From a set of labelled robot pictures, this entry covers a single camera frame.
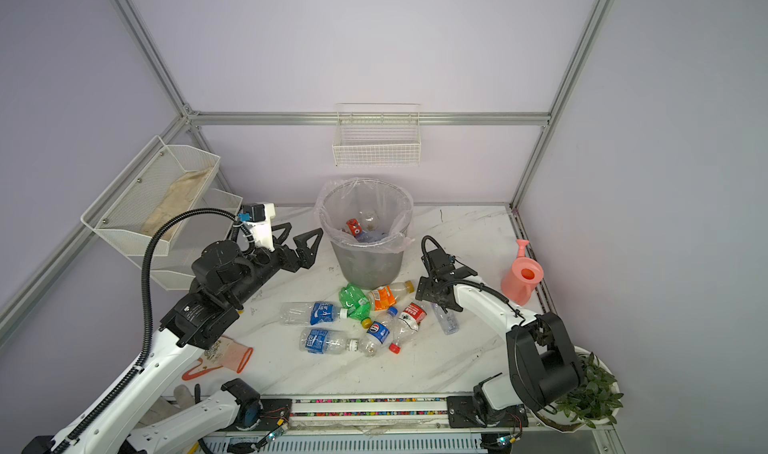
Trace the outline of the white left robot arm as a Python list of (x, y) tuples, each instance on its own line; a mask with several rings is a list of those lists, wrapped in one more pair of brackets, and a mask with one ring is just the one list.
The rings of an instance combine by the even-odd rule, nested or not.
[(193, 263), (185, 295), (155, 328), (149, 281), (142, 281), (144, 339), (137, 359), (83, 414), (55, 435), (37, 436), (26, 453), (173, 453), (223, 428), (249, 430), (261, 417), (260, 394), (236, 378), (203, 402), (147, 428), (140, 419), (182, 372), (223, 336), (244, 304), (280, 271), (311, 268), (323, 233), (294, 245), (242, 250), (230, 239), (206, 247)]

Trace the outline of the red cap round bottle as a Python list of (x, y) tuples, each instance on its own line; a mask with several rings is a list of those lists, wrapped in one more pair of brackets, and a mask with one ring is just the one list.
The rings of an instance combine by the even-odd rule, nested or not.
[(359, 211), (355, 218), (347, 220), (343, 231), (356, 237), (363, 231), (377, 231), (380, 221), (378, 215), (372, 210)]

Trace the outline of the colourful label water bottle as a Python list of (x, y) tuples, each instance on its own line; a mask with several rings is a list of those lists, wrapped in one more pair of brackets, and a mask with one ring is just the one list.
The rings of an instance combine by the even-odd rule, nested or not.
[(363, 231), (357, 237), (357, 241), (362, 244), (373, 244), (381, 242), (388, 237), (385, 231)]

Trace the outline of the white cap clear bottle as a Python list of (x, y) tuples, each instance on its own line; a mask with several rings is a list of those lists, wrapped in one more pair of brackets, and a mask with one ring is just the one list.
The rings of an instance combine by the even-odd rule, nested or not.
[(459, 331), (460, 326), (458, 319), (456, 318), (453, 311), (445, 310), (435, 303), (432, 303), (431, 307), (435, 319), (445, 335), (450, 336), (456, 334)]

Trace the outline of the pepsi label plastic bottle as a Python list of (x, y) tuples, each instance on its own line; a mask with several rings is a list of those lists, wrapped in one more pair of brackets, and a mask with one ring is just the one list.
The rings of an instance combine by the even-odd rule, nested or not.
[(375, 316), (372, 324), (360, 339), (359, 351), (366, 357), (373, 357), (386, 345), (391, 337), (390, 326), (396, 319), (398, 311), (395, 307), (389, 307)]

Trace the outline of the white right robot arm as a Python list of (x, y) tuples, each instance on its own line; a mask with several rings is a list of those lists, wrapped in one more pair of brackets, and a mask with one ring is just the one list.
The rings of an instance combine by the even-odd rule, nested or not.
[(423, 253), (421, 260), (426, 275), (418, 283), (418, 301), (468, 311), (505, 342), (507, 371), (473, 389), (473, 411), (480, 424), (499, 424), (510, 407), (541, 411), (583, 385), (581, 361), (560, 317), (513, 303), (441, 248)]

